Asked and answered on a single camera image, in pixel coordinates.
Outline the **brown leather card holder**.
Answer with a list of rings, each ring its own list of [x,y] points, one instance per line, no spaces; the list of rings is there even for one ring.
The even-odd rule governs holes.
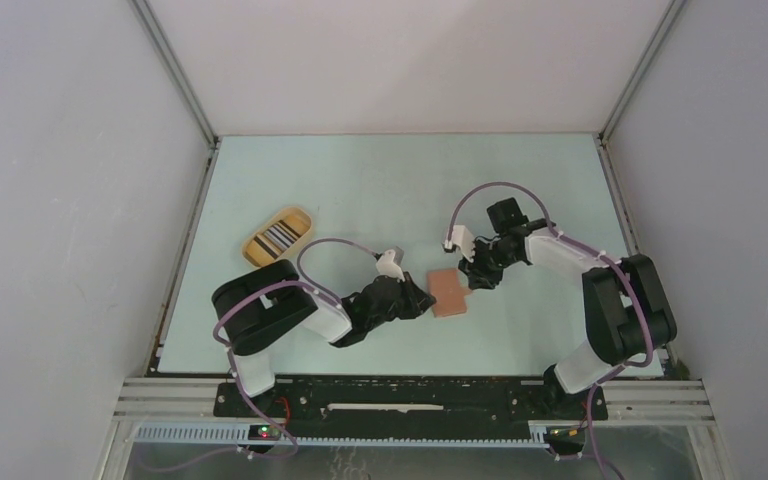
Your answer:
[[[461,283],[456,268],[430,271],[427,274],[428,291],[435,298],[431,307],[435,318],[465,314],[468,311],[467,296],[472,291]]]

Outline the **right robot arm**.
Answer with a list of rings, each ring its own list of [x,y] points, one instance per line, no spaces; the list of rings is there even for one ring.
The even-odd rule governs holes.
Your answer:
[[[575,240],[548,218],[531,220],[513,198],[487,209],[495,235],[473,235],[451,223],[443,242],[459,252],[459,270],[472,290],[493,290],[507,268],[523,263],[549,269],[579,286],[585,339],[544,373],[545,411],[566,418],[581,392],[628,365],[644,367],[672,342],[677,326],[656,266],[643,254],[615,259]]]

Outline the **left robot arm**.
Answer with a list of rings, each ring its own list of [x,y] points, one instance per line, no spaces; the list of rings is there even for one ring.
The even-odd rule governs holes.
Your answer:
[[[268,349],[301,326],[337,348],[353,346],[394,320],[413,320],[436,304],[403,270],[394,249],[375,253],[378,275],[361,291],[335,299],[301,280],[290,261],[279,260],[220,286],[211,301],[218,317],[213,337],[226,350],[237,402],[252,416],[276,403]]]

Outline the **yellow oval card tray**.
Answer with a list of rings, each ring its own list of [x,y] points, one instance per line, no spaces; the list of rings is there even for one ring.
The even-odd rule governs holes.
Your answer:
[[[298,254],[313,234],[313,219],[304,209],[284,207],[243,242],[241,256],[254,268],[261,268]]]

